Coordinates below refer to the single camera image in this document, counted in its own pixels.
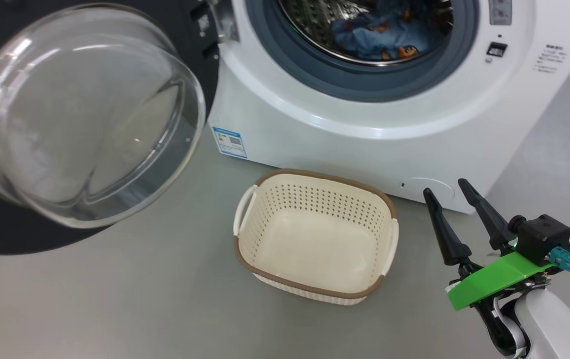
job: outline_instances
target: stainless steel drum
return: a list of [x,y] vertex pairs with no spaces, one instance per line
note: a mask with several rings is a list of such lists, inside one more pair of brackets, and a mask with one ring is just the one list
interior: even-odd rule
[[[319,50],[348,62],[370,66],[390,66],[392,64],[413,61],[429,52],[446,45],[453,29],[453,9],[451,0],[278,0],[280,7],[298,34]],[[356,20],[363,14],[385,16],[389,7],[405,8],[410,11],[430,12],[429,26],[441,33],[437,43],[417,55],[397,59],[367,59],[358,57],[341,48],[336,43],[332,25],[341,20]]]

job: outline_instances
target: cartoon print fabric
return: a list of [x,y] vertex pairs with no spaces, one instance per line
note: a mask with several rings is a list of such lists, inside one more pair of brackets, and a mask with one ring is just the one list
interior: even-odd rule
[[374,13],[331,24],[334,43],[357,59],[389,61],[413,57],[437,45],[444,34],[433,0],[378,0]]

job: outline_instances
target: blue clothing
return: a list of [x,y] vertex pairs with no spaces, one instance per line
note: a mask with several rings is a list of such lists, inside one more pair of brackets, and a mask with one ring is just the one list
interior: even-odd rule
[[376,13],[362,13],[353,20],[333,22],[334,43],[339,50],[358,59],[373,61],[385,59],[384,52],[390,59],[399,59],[401,47],[415,47],[418,52],[429,50],[444,35],[430,25],[426,8],[415,12],[415,7],[411,7],[415,15],[410,21],[403,20],[405,10],[413,2],[424,6],[419,0],[380,0]]

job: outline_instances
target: green mount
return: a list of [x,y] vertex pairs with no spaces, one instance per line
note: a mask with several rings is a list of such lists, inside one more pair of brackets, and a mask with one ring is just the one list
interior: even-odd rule
[[504,255],[463,279],[449,291],[449,300],[453,308],[459,311],[550,266],[551,264],[546,264],[538,267],[518,252]]

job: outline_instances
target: washing machine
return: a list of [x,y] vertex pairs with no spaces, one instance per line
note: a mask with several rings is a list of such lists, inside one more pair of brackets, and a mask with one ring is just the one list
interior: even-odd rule
[[570,4],[436,1],[446,36],[418,56],[341,52],[332,25],[385,2],[233,0],[238,41],[219,46],[209,117],[219,149],[419,202],[428,187],[470,213],[458,178],[485,195],[570,74]]
[[[457,178],[488,191],[570,73],[570,4],[398,3],[410,11],[0,0],[0,254],[61,247],[148,206],[207,120],[227,155],[413,200],[429,187],[470,211]],[[352,25],[389,36],[398,21],[437,36],[381,54],[350,47]]]

